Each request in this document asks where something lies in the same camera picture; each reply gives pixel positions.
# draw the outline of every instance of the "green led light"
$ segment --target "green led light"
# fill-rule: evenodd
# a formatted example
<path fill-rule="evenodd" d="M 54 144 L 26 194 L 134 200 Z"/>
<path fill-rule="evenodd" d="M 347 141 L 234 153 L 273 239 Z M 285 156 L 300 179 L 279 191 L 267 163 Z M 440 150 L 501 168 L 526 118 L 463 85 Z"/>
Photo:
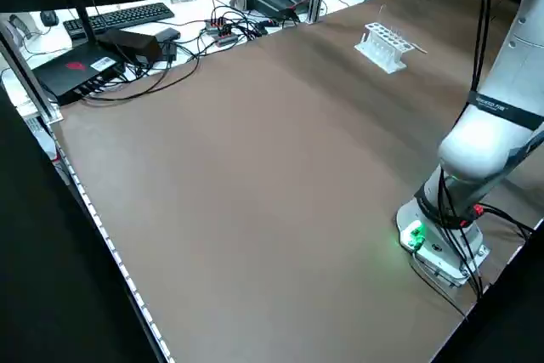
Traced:
<path fill-rule="evenodd" d="M 425 225 L 420 220 L 412 221 L 402 232 L 402 238 L 408 247 L 419 250 L 425 242 Z"/>

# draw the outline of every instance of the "red logo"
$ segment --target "red logo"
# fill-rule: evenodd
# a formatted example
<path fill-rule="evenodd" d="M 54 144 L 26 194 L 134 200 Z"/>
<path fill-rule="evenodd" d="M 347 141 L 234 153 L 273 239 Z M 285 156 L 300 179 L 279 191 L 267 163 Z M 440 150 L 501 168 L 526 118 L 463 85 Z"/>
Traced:
<path fill-rule="evenodd" d="M 80 63 L 79 61 L 73 62 L 73 63 L 66 63 L 65 67 L 69 70 L 80 70 L 85 71 L 85 65 Z"/>

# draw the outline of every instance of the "white desk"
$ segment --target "white desk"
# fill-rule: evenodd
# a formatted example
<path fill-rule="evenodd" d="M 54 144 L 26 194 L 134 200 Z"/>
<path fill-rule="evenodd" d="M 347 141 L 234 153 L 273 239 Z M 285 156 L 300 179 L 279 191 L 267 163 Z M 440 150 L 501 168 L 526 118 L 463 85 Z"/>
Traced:
<path fill-rule="evenodd" d="M 175 3 L 171 4 L 169 0 L 158 0 L 161 2 L 164 2 L 175 14 L 175 17 L 164 20 L 164 22 L 170 22 L 177 25 L 182 25 L 183 23 L 187 23 L 192 20 L 205 20 L 209 19 L 210 15 L 213 10 L 213 2 L 212 0 L 195 0 L 194 2 L 187 2 L 187 3 Z M 228 3 L 228 0 L 220 0 L 222 2 Z M 323 0 L 323 8 L 321 13 L 322 14 L 330 14 L 334 13 L 340 9 L 345 9 L 347 5 L 352 6 L 358 3 L 362 3 L 365 0 Z M 135 3 L 124 3 L 119 5 L 111 5 L 111 6 L 100 6 L 99 11 L 100 13 L 107 13 L 116 9 L 125 9 L 130 8 L 133 6 L 138 6 L 141 4 L 146 3 L 153 3 L 157 2 L 157 0 L 148 0 L 143 2 L 135 2 Z M 88 13 L 90 15 L 95 15 L 96 11 L 94 8 L 88 8 Z M 27 43 L 27 48 L 33 52 L 33 53 L 47 53 L 52 50 L 59 50 L 57 53 L 50 53 L 50 54 L 42 54 L 42 55 L 34 55 L 31 57 L 29 53 L 27 53 L 25 50 L 23 50 L 23 56 L 27 59 L 31 57 L 28 60 L 28 64 L 31 68 L 35 68 L 37 66 L 40 66 L 41 64 L 44 64 L 45 62 L 51 60 L 52 58 L 64 53 L 67 49 L 71 48 L 71 40 L 68 36 L 68 33 L 64 29 L 62 22 L 65 20 L 71 20 L 76 17 L 76 14 L 72 10 L 58 10 L 57 15 L 59 16 L 60 24 L 56 27 L 53 27 L 51 31 L 45 35 L 37 37 Z M 256 12 L 251 12 L 251 19 L 253 20 L 259 20 L 259 15 Z M 301 15 L 301 21 L 304 21 L 305 15 Z M 36 22 L 38 22 L 38 27 L 45 31 L 46 29 L 41 26 L 41 22 L 38 16 L 38 13 L 34 14 L 34 18 Z M 200 33 L 200 30 L 204 27 L 203 23 L 194 23 L 194 24 L 188 24 L 183 27 L 174 27 L 180 32 L 181 38 L 179 39 L 180 42 L 186 42 L 190 39 L 193 39 L 198 36 Z M 148 23 L 141 26 L 134 26 L 127 28 L 125 30 L 129 31 L 135 31 L 138 33 L 144 33 L 144 34 L 156 34 L 159 31 L 162 31 L 166 28 L 164 24 L 160 23 Z M 278 28 L 272 28 L 269 29 L 269 33 L 272 34 L 278 30 L 281 30 L 280 27 Z M 203 42 L 208 45 L 213 40 L 208 37 L 204 36 L 202 37 Z M 200 49 L 205 47 L 202 44 L 202 40 L 200 41 Z M 238 42 L 238 44 L 243 44 L 246 40 Z M 184 46 L 189 49 L 191 52 L 196 53 L 198 51 L 198 46 L 196 44 L 196 41 L 186 43 Z M 214 51 L 217 51 L 218 48 L 215 46 L 212 46 L 208 49 L 208 53 L 213 53 Z M 189 56 L 178 53 L 178 58 L 174 62 L 174 65 L 180 65 L 183 64 Z M 166 63 L 160 63 L 156 67 L 157 68 L 163 68 Z M 26 95 L 26 91 L 22 88 L 19 81 L 15 77 L 14 73 L 9 70 L 4 72 L 3 74 L 3 82 L 4 85 L 8 91 L 9 97 L 11 98 L 14 105 L 17 107 L 19 113 L 23 117 L 32 117 L 37 114 L 37 110 L 32 104 L 32 102 L 28 99 Z"/>

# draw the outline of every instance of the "power adapter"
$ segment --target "power adapter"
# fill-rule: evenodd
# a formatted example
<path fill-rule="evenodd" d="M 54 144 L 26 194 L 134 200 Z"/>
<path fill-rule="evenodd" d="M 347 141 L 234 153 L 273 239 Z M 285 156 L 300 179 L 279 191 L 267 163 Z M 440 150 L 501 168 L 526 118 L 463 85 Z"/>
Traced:
<path fill-rule="evenodd" d="M 106 33 L 97 36 L 97 39 L 103 48 L 120 55 L 124 59 L 128 58 L 129 63 L 138 61 L 152 64 L 158 61 L 162 55 L 159 42 L 154 36 L 147 34 L 109 29 Z"/>

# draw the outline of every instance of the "white sticker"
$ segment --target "white sticker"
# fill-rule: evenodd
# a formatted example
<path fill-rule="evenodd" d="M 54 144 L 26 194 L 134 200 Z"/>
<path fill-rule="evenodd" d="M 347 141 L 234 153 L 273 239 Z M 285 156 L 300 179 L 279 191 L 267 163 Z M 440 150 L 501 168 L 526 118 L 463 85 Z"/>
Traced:
<path fill-rule="evenodd" d="M 104 57 L 95 62 L 94 64 L 91 64 L 91 68 L 94 68 L 96 71 L 103 71 L 106 68 L 111 67 L 115 63 L 115 60 L 112 60 L 110 57 Z"/>

